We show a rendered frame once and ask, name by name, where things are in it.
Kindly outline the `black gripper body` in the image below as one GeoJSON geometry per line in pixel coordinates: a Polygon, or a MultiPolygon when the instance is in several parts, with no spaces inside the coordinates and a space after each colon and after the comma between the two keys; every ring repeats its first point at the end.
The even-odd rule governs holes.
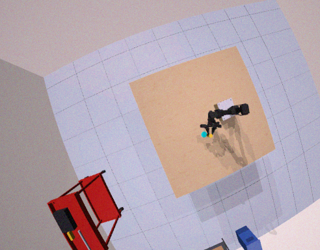
{"type": "MultiPolygon", "coordinates": [[[[209,128],[209,127],[211,127],[211,125],[209,124],[210,120],[214,121],[215,118],[208,118],[208,124],[207,125],[206,124],[201,124],[200,127],[201,128],[209,128]]],[[[219,124],[219,126],[217,126],[217,128],[221,128],[221,124],[219,124]]]]}

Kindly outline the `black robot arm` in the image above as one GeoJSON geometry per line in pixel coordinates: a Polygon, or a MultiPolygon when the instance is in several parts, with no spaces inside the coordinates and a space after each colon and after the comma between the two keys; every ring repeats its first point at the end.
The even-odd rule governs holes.
{"type": "MultiPolygon", "coordinates": [[[[238,113],[241,113],[242,115],[248,115],[250,113],[248,104],[241,104],[240,107],[239,105],[233,105],[227,110],[223,109],[216,109],[215,112],[209,111],[208,113],[208,118],[221,118],[224,115],[240,115],[238,113]]],[[[241,115],[240,115],[241,116],[241,115]]],[[[220,122],[216,122],[216,120],[212,121],[210,120],[211,127],[217,127],[219,126],[220,122]]]]}

